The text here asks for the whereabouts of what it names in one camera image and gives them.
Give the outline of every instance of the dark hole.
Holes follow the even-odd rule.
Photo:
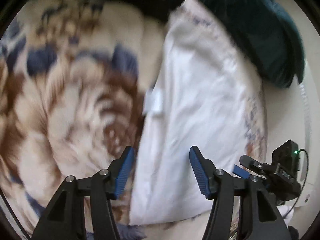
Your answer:
[[[48,219],[51,221],[62,222],[64,220],[64,210],[66,207],[67,192],[63,191],[59,196],[58,200],[54,204]]]
[[[269,202],[266,200],[265,196],[261,191],[257,193],[258,197],[258,210],[259,210],[259,221],[267,222],[267,221],[275,221],[276,215],[273,212]]]

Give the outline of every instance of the white cloth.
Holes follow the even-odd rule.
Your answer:
[[[130,224],[187,219],[211,209],[189,162],[197,145],[217,168],[231,172],[245,154],[244,87],[236,61],[209,30],[171,14],[155,88],[163,115],[147,114],[138,150]]]

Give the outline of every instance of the black cable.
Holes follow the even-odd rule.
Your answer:
[[[295,205],[297,204],[300,196],[301,196],[301,193],[303,191],[303,188],[304,188],[304,185],[306,184],[307,182],[307,177],[308,177],[308,172],[309,172],[309,154],[308,152],[305,150],[305,149],[301,149],[299,150],[298,154],[300,154],[300,152],[305,152],[306,153],[306,157],[307,157],[307,174],[306,174],[306,178],[304,179],[304,182],[303,182],[303,185],[302,185],[302,188],[301,188],[301,191],[300,191],[300,194],[299,196],[297,197],[296,201],[294,202],[294,204],[292,205],[292,207],[290,208],[290,210],[282,217],[283,219],[285,219],[287,217],[287,215],[289,215],[289,213],[292,211],[292,209],[295,207]]]

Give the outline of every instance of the white fabric tag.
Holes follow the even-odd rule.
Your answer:
[[[142,115],[160,115],[163,112],[163,91],[161,89],[148,89],[144,102]]]

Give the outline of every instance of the blue gripper pad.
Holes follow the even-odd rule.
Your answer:
[[[210,177],[213,177],[213,173],[216,168],[212,161],[205,159],[197,146],[192,146],[189,151],[189,159],[196,176],[200,191],[207,199],[211,197],[210,190]]]
[[[111,172],[111,176],[114,178],[114,195],[116,198],[119,198],[124,191],[124,187],[132,169],[134,159],[134,148],[127,146],[124,149],[120,159],[114,160],[114,165],[111,163],[108,168],[108,170]]]

